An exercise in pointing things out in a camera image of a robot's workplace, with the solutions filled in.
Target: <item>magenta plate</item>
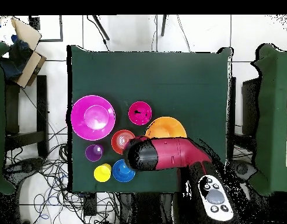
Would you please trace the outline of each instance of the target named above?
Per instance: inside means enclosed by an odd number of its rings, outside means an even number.
[[[96,141],[106,137],[112,131],[115,121],[112,105],[96,95],[79,99],[71,112],[74,132],[85,140]]]

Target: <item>pink bowl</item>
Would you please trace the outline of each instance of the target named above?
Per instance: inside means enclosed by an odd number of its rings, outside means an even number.
[[[81,138],[96,141],[106,137],[114,127],[116,115],[104,98],[88,95],[79,99],[71,112],[74,132]]]
[[[138,101],[131,105],[128,116],[133,124],[144,125],[151,120],[152,109],[147,103]]]

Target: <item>purple bowl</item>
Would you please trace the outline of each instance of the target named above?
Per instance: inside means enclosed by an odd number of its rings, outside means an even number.
[[[144,125],[151,120],[152,109],[147,103],[138,101],[131,105],[128,116],[133,124]]]
[[[99,144],[93,144],[86,148],[85,156],[91,162],[96,162],[100,160],[103,154],[103,147]]]
[[[96,95],[79,99],[71,112],[72,129],[79,137],[89,141],[106,137],[112,131],[115,121],[112,105]]]

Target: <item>table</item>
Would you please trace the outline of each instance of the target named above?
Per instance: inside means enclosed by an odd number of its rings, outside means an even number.
[[[72,148],[68,169],[72,172],[69,183],[74,192],[174,193],[181,190],[178,169],[137,172],[129,183],[119,183],[113,177],[99,183],[93,177],[97,166],[113,165],[123,158],[111,148],[111,137],[116,131],[128,129],[135,135],[144,134],[147,125],[138,127],[128,119],[130,105],[140,100],[152,107],[152,121],[161,116],[178,119],[188,137],[197,142],[201,138],[225,162],[230,48],[217,54],[93,53],[73,45],[68,46],[67,52],[68,145]],[[116,122],[107,137],[91,142],[72,132],[70,113],[78,99],[93,94],[113,105]],[[103,157],[98,162],[90,162],[85,157],[85,149],[90,144],[104,147]]]
[[[266,196],[276,191],[287,192],[287,52],[265,44],[258,54],[255,66],[262,77],[255,165],[259,172],[250,179],[250,184]]]

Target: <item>red bowl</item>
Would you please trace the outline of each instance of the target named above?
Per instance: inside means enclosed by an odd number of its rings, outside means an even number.
[[[113,135],[111,139],[111,146],[113,147],[114,151],[122,155],[126,143],[133,138],[135,138],[135,135],[131,131],[122,129]]]

